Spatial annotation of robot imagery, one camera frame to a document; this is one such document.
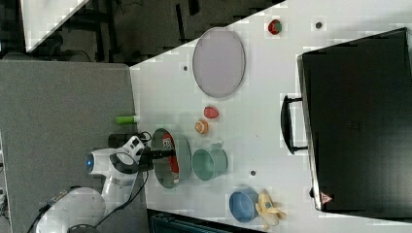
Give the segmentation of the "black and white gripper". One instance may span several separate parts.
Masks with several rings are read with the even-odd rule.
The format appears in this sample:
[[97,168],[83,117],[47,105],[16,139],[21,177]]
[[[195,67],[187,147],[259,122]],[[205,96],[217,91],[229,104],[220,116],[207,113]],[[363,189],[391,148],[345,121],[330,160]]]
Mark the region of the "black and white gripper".
[[176,155],[174,150],[151,150],[148,141],[146,137],[133,135],[121,147],[131,157],[134,171],[151,171],[154,168],[153,159]]

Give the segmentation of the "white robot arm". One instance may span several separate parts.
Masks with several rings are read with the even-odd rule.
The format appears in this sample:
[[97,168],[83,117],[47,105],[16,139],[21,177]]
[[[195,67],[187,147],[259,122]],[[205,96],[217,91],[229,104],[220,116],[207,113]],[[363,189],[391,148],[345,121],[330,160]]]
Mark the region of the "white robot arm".
[[151,150],[137,136],[119,148],[90,152],[86,156],[87,172],[103,176],[103,188],[97,191],[79,186],[60,192],[41,209],[31,232],[69,233],[82,226],[99,225],[132,202],[137,177],[151,169],[150,161],[175,154],[174,149]]

